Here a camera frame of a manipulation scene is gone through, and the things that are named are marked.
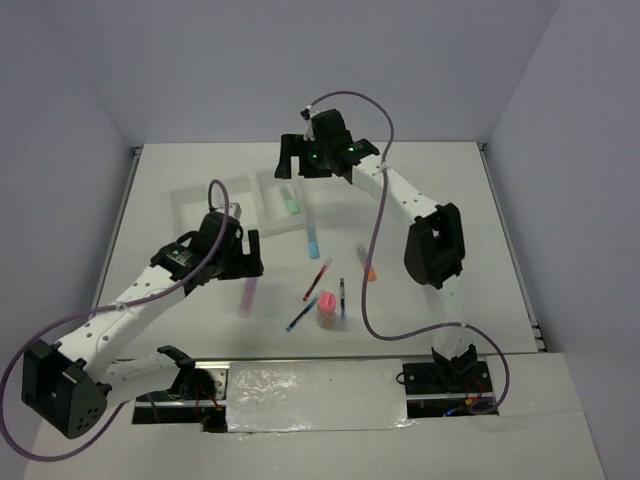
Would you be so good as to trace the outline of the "pink highlighter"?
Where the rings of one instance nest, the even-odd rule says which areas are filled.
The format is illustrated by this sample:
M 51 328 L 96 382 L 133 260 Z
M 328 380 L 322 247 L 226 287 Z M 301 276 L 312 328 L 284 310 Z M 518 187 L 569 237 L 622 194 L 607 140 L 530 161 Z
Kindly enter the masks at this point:
M 251 315 L 257 282 L 257 277 L 248 278 L 245 282 L 239 307 L 239 313 L 242 318 L 248 318 Z

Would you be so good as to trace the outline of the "green highlighter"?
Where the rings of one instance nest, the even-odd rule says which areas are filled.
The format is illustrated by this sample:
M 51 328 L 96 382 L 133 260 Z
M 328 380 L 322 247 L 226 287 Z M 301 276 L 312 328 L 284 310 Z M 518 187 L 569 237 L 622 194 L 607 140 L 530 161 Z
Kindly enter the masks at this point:
M 290 189 L 287 186 L 282 186 L 280 188 L 280 193 L 287 209 L 287 212 L 294 216 L 300 213 L 300 208 L 297 201 L 294 199 Z

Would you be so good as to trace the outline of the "blue highlighter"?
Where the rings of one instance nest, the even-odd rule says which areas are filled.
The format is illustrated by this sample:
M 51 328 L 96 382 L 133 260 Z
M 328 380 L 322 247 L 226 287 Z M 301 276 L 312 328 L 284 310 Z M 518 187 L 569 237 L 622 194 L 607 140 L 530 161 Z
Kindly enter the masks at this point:
M 306 233 L 309 257 L 316 260 L 320 257 L 320 252 L 315 226 L 313 224 L 309 224 L 306 228 Z

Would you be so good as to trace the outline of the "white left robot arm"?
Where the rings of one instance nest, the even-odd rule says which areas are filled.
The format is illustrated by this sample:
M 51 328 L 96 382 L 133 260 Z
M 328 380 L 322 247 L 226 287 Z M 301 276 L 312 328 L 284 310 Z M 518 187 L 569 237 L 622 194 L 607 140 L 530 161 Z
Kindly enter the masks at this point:
M 121 351 L 165 311 L 213 279 L 259 277 L 259 233 L 243 230 L 240 207 L 214 209 L 196 230 L 163 246 L 140 276 L 75 331 L 49 344 L 38 340 L 23 357 L 22 400 L 64 437 L 90 431 L 111 407 L 148 392 L 175 399 L 197 390 L 211 396 L 212 377 L 175 346 L 118 361 Z

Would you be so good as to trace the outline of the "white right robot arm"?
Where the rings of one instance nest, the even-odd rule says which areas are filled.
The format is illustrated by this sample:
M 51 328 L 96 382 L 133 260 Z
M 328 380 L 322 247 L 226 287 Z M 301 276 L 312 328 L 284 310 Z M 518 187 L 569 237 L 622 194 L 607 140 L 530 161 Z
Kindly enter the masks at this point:
M 383 215 L 390 213 L 406 227 L 403 264 L 409 276 L 434 289 L 445 308 L 452 306 L 466 256 L 460 210 L 430 199 L 388 165 L 394 126 L 389 126 L 389 140 L 379 149 L 367 139 L 354 139 L 336 109 L 320 111 L 309 105 L 301 115 L 306 131 L 281 135 L 274 176 L 291 178 L 292 159 L 297 158 L 301 177 L 335 176 L 369 194 L 378 209 L 365 269 L 371 267 Z

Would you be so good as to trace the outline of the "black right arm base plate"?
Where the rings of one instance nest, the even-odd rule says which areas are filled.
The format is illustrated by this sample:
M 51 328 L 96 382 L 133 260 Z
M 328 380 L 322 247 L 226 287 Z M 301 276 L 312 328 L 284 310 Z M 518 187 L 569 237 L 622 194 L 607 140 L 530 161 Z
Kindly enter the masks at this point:
M 479 361 L 468 373 L 456 380 L 444 381 L 438 377 L 433 362 L 404 363 L 396 381 L 404 386 L 409 396 L 435 396 L 450 398 L 485 397 L 493 393 L 492 382 L 485 361 Z

